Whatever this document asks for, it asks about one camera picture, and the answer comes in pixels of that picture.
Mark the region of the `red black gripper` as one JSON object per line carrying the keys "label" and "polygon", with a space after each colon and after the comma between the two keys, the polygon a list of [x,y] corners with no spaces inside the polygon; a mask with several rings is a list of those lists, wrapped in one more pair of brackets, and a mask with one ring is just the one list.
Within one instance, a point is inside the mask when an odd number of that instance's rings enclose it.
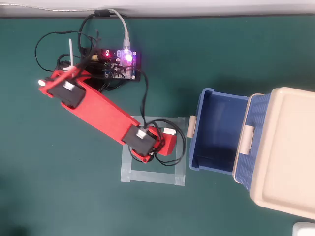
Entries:
{"label": "red black gripper", "polygon": [[156,128],[154,126],[147,126],[146,131],[147,134],[155,138],[155,143],[148,153],[146,162],[152,161],[158,154],[163,156],[168,156],[172,154],[177,142],[176,135],[162,133],[159,128]]}

